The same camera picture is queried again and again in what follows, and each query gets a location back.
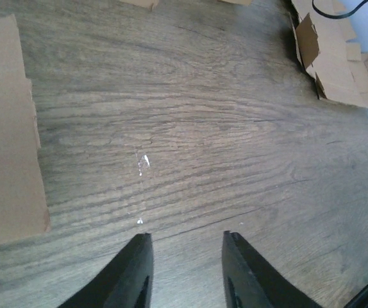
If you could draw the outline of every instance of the cardboard box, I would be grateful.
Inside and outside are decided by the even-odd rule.
[[[148,8],[149,10],[154,10],[158,5],[158,0],[119,0],[124,3],[129,3],[143,8]]]
[[[14,16],[0,18],[0,244],[49,229],[31,82]]]
[[[327,19],[313,8],[311,1],[292,0],[300,21],[294,30],[297,56],[315,80],[319,98],[368,108],[368,55],[361,55],[360,44],[349,19]],[[324,12],[341,12],[337,0],[319,1]]]
[[[253,0],[221,0],[221,1],[242,5],[250,5],[253,2]]]

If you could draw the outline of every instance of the white speck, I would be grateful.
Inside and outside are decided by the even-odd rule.
[[[146,155],[146,154],[144,154],[144,159],[146,160],[147,165],[148,165],[148,166],[150,166],[150,161],[149,161],[149,159],[148,159],[148,157],[147,157],[147,155]]]

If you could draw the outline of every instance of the wooden floor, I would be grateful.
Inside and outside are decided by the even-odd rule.
[[[325,307],[368,283],[368,118],[317,100],[282,1],[12,12],[52,231],[0,246],[0,307],[57,306],[141,232],[152,307],[225,306],[225,230]]]

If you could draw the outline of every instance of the cardboard piece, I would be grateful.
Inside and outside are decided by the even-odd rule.
[[[324,18],[313,11],[311,1],[292,4],[301,21],[293,29],[298,59],[314,78],[319,98],[368,108],[368,55],[361,54],[360,44],[347,42],[356,37],[349,19]],[[338,0],[319,1],[319,6],[324,12],[344,10]]]
[[[31,82],[11,15],[0,18],[0,244],[50,227],[39,147]]]
[[[119,0],[119,1],[141,6],[143,8],[148,8],[149,10],[154,10],[154,8],[158,5],[158,0]]]
[[[221,0],[221,1],[242,5],[250,5],[253,2],[253,0]]]

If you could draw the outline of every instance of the curved cord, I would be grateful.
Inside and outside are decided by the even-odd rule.
[[[343,19],[343,18],[348,18],[349,16],[352,16],[353,14],[355,14],[356,11],[359,10],[361,7],[363,7],[364,4],[366,4],[366,3],[368,3],[368,0],[363,0],[360,4],[358,4],[358,6],[356,8],[354,8],[350,12],[342,14],[342,15],[330,15],[328,13],[324,13],[323,11],[318,9],[318,7],[316,7],[315,0],[312,0],[312,7],[314,8],[315,12],[317,12],[319,15],[322,15],[323,17],[326,17],[326,18],[329,18],[329,19]]]

